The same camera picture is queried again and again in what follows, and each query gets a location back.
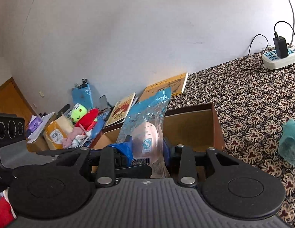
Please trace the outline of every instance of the yellow package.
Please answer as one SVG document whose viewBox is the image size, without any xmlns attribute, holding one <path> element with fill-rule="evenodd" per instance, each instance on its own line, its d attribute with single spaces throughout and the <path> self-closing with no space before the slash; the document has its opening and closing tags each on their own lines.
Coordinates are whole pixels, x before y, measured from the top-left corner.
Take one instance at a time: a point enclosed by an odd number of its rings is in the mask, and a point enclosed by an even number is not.
<svg viewBox="0 0 295 228">
<path fill-rule="evenodd" d="M 45 128 L 45 139 L 48 140 L 47 144 L 50 149 L 63 149 L 62 139 L 66 138 L 66 133 L 60 128 L 56 121 L 52 122 Z"/>
</svg>

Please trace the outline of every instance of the wooden door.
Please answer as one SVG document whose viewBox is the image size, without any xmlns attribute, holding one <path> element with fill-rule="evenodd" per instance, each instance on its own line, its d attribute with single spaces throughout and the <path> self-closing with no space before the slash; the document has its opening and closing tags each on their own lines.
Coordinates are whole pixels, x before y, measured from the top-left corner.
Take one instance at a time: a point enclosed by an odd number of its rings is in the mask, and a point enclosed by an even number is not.
<svg viewBox="0 0 295 228">
<path fill-rule="evenodd" d="M 16 114 L 25 119 L 26 126 L 35 115 L 12 78 L 0 87 L 0 113 Z"/>
</svg>

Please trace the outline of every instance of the patterned tablecloth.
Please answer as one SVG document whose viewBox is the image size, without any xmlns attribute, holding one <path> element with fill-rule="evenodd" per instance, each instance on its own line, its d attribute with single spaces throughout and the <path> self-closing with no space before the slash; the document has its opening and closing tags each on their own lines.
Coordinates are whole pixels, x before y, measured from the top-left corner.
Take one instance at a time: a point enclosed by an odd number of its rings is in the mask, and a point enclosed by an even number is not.
<svg viewBox="0 0 295 228">
<path fill-rule="evenodd" d="M 283 124 L 295 119 L 295 66 L 260 74 L 242 71 L 240 59 L 191 74 L 183 95 L 168 109 L 212 102 L 226 142 L 226 151 L 278 177 L 286 198 L 278 215 L 295 226 L 295 167 L 278 154 Z M 261 54 L 243 63 L 257 68 Z"/>
</svg>

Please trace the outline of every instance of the barcode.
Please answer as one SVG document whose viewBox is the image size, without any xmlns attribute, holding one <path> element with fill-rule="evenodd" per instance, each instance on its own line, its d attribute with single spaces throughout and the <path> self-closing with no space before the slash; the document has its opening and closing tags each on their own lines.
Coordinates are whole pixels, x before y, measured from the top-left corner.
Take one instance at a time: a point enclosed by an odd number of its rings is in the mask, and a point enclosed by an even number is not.
<svg viewBox="0 0 295 228">
<path fill-rule="evenodd" d="M 151 164 L 151 159 L 150 158 L 133 159 L 132 164 Z"/>
</svg>

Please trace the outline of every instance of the white power strip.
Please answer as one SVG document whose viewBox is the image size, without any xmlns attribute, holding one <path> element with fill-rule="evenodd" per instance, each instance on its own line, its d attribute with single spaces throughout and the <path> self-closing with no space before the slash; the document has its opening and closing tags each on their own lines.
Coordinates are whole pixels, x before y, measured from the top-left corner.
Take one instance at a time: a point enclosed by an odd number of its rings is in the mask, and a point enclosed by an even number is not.
<svg viewBox="0 0 295 228">
<path fill-rule="evenodd" d="M 280 69 L 295 62 L 295 47 L 288 48 L 288 56 L 281 59 L 276 50 L 266 52 L 262 55 L 264 66 L 270 70 Z"/>
</svg>

